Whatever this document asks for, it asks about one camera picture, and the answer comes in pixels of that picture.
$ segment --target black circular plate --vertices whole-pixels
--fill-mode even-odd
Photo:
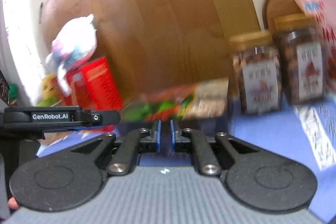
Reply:
[[[95,196],[101,185],[98,167],[76,153],[30,161],[10,179],[10,189],[18,204],[43,212],[75,208]]]
[[[241,155],[227,172],[225,184],[243,203],[268,212],[303,208],[317,189],[307,167],[268,151]]]

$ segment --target pink package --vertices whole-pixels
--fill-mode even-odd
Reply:
[[[327,84],[336,90],[336,0],[295,0],[306,15],[314,15],[324,39]]]

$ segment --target jar lid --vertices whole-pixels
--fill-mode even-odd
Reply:
[[[230,47],[233,51],[245,51],[255,47],[273,45],[270,31],[245,33],[230,37]]]
[[[305,14],[276,17],[274,23],[277,31],[291,31],[316,26],[314,16]]]

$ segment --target jar label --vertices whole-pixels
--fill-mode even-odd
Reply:
[[[264,61],[243,68],[248,113],[267,112],[278,107],[277,69],[273,61]]]
[[[320,43],[306,43],[296,47],[299,73],[299,100],[322,95],[323,60]]]

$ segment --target person's finger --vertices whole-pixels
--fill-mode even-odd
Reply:
[[[12,210],[17,210],[19,208],[19,206],[16,203],[15,198],[10,198],[8,201],[8,207]]]

